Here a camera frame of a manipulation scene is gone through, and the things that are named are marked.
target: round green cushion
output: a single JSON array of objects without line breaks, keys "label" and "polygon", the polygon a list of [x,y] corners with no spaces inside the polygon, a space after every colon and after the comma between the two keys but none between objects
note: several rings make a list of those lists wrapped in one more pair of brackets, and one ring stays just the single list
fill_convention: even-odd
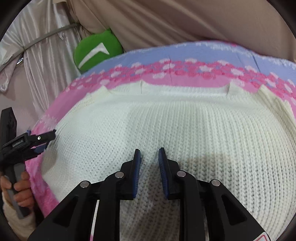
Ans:
[{"label": "round green cushion", "polygon": [[[115,35],[112,34],[111,30],[107,29],[101,34],[93,34],[83,39],[75,49],[74,61],[80,71],[85,72],[98,63],[122,53],[123,49],[120,42]],[[87,61],[85,62],[84,60],[85,63],[81,63],[87,55],[92,57],[89,60],[86,58],[85,60]]]}]

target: white knit fabric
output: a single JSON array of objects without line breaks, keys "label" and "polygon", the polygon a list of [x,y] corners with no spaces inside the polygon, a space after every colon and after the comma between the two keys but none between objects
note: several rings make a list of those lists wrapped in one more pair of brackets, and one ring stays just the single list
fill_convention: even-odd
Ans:
[{"label": "white knit fabric", "polygon": [[142,81],[89,94],[59,122],[42,175],[61,201],[82,180],[98,182],[141,150],[139,190],[121,202],[120,240],[178,240],[178,201],[164,199],[157,153],[199,180],[217,178],[271,237],[296,212],[296,128],[288,102],[265,86],[153,86]]}]

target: silver pin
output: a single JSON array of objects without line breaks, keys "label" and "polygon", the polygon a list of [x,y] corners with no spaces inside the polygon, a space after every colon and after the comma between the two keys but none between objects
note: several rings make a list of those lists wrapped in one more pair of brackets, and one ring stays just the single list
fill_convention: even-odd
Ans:
[{"label": "silver pin", "polygon": [[115,173],[115,177],[117,178],[122,178],[124,176],[124,173],[123,172],[117,172]]},{"label": "silver pin", "polygon": [[186,172],[184,172],[184,171],[178,171],[177,172],[177,176],[178,177],[185,177],[186,176]]},{"label": "silver pin", "polygon": [[217,179],[215,179],[215,180],[212,181],[212,185],[215,186],[215,187],[220,186],[220,184],[221,184],[220,181],[217,180]]},{"label": "silver pin", "polygon": [[89,182],[88,181],[83,181],[83,182],[80,183],[80,186],[82,188],[87,188],[89,186]]}]

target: sleeve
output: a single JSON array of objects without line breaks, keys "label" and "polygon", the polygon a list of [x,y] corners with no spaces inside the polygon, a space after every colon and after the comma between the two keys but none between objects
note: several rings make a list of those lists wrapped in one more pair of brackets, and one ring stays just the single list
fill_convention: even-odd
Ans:
[{"label": "sleeve", "polygon": [[31,233],[36,228],[35,222],[35,214],[32,212],[29,216],[24,219],[19,219],[17,217],[17,213],[14,210],[13,206],[11,206],[2,194],[3,199],[3,212],[4,215],[12,228],[15,234],[19,237],[21,241],[26,241]]}]

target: knitted garment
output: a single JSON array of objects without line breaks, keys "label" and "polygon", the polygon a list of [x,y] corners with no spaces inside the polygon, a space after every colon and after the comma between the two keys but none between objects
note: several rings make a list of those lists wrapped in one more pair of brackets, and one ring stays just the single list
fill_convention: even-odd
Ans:
[{"label": "knitted garment", "polygon": [[179,202],[164,198],[158,149],[199,180],[219,179],[271,240],[296,212],[296,128],[288,102],[261,86],[251,94],[143,81],[88,94],[56,126],[42,175],[61,201],[141,150],[138,194],[121,201],[120,240],[178,240]]}]

